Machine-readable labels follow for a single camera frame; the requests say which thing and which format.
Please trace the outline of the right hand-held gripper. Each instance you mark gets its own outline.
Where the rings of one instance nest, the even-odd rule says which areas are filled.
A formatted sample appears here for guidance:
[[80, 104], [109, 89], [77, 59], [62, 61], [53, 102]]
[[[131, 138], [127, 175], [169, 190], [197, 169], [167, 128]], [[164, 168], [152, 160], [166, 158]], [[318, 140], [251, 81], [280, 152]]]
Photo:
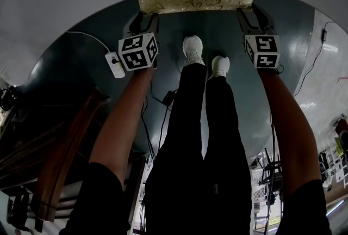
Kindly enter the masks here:
[[237, 18], [243, 31], [244, 47], [255, 69], [276, 69], [278, 67], [280, 52], [279, 36], [272, 26], [269, 14], [252, 4], [252, 10], [259, 23], [258, 27], [251, 27], [244, 11], [237, 9]]

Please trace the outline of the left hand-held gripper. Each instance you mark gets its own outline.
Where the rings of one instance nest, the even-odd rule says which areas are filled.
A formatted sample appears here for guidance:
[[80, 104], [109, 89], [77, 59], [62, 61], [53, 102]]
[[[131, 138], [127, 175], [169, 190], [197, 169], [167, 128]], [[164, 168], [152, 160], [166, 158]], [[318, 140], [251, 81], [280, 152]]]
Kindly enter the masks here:
[[151, 67], [159, 53], [159, 15], [151, 15], [145, 30], [141, 29], [143, 17], [140, 11], [135, 18], [130, 19], [123, 28], [122, 39], [119, 40], [118, 54], [127, 71]]

